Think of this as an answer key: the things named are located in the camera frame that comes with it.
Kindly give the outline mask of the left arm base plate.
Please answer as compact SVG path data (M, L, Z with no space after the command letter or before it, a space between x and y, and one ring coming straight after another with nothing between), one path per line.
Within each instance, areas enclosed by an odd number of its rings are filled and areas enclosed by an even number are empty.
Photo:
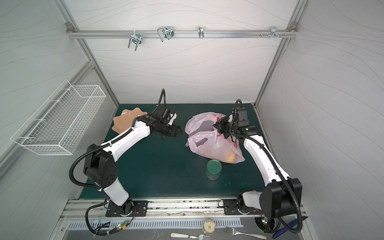
M148 209L148 201L130 201L128 204L118 206L110 202L106 217L145 217Z

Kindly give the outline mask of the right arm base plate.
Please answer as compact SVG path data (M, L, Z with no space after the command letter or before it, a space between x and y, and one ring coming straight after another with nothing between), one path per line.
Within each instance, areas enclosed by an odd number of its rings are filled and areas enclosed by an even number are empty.
M224 209L224 214L226 216L235 216L235 215L248 215L250 212L244 212L240 210L237 200L235 199L224 199L221 200L222 205L219 205Z

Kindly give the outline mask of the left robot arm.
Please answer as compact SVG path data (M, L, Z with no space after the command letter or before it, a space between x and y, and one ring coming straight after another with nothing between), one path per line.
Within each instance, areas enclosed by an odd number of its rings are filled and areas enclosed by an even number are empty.
M176 118L176 113L171 113L166 118L156 114L136 117L132 126L117 137L100 146L89 146L89 155L85 157L84 174L116 207L129 209L132 197L119 180L117 161L131 147L153 132L167 137L180 137L182 130L179 125L174 124Z

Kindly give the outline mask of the pink plastic bag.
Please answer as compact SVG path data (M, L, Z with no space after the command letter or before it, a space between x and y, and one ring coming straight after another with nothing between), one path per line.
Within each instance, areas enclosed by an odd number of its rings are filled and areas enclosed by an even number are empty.
M236 160L233 164L244 162L245 158L239 141L233 142L231 138L225 139L213 126L223 117L225 117L224 114L214 112L193 116L188 120L185 127L185 132L188 135L186 146L193 153L208 159L227 163L227 158L231 154L236 154Z

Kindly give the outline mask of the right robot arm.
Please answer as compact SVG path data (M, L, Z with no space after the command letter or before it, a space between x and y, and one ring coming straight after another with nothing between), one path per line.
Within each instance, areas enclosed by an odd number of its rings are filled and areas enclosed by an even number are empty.
M223 117L213 124L226 139L238 140L243 144L262 174L264 190L242 193L242 205L259 210L268 220L281 220L285 216L296 215L301 221L301 182L297 178L291 178L283 170L263 137L257 133L256 127L249 126L248 123L248 120L233 121L229 117Z

